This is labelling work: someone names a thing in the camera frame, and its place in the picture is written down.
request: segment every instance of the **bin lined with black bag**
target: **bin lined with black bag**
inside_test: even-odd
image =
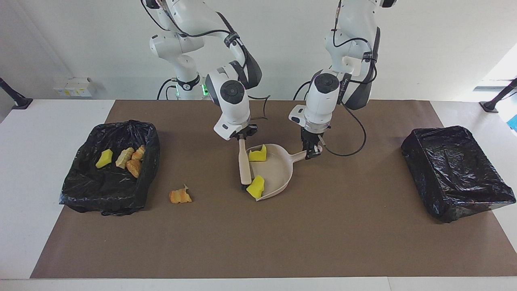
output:
[[[415,129],[402,154],[425,208],[442,222],[515,203],[512,189],[464,127]]]
[[[137,178],[115,166],[116,157],[129,147],[145,145],[142,169]],[[104,150],[113,151],[107,166],[95,163]],[[130,120],[96,126],[82,145],[63,183],[59,204],[78,212],[128,215],[145,207],[147,192],[158,171],[160,141],[151,123]]]

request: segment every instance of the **white wall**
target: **white wall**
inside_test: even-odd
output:
[[[92,78],[99,98],[154,98],[162,81],[174,75],[149,51],[149,37],[159,28],[139,0],[0,3],[14,1],[76,77]],[[206,2],[226,15],[263,69],[263,82],[250,94],[292,98],[301,83],[330,64],[323,37],[333,26],[337,0]],[[400,0],[380,10],[383,35],[372,97],[450,100],[472,91],[517,43],[516,12],[514,0]],[[44,60],[27,61],[41,52],[21,44],[30,38],[27,32],[5,28],[11,20],[0,14],[0,75],[11,77],[26,95],[55,97],[49,79],[59,70]],[[233,60],[217,39],[191,56],[202,74]]]

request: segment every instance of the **blue object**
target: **blue object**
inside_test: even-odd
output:
[[[517,132],[517,115],[515,115],[510,121],[508,121],[508,125],[511,129]]]

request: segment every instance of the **brown tabletop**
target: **brown tabletop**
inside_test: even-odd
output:
[[[248,146],[301,150],[291,101],[270,101]],[[251,103],[261,115],[262,102]],[[441,127],[427,101],[371,101],[359,154],[295,165],[287,189],[255,202],[240,190],[237,141],[212,128],[207,101],[116,101],[107,122],[154,123],[161,161],[146,208],[103,217],[64,208],[32,278],[490,277],[517,275],[517,254],[492,212],[440,224],[425,211],[401,155],[412,129]],[[351,152],[362,131],[337,108],[325,141]],[[187,184],[193,203],[168,193]]]

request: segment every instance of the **black stand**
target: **black stand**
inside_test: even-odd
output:
[[[0,88],[4,89],[4,91],[14,100],[13,109],[27,109],[33,101],[32,98],[25,98],[25,96],[16,92],[2,78],[0,78]]]
[[[501,101],[503,98],[505,98],[506,95],[508,95],[510,92],[515,90],[515,87],[517,87],[517,79],[514,79],[506,88],[504,88],[499,95],[497,95],[492,101],[489,102],[480,102],[479,104],[483,109],[488,113],[499,113],[495,109],[496,104]]]

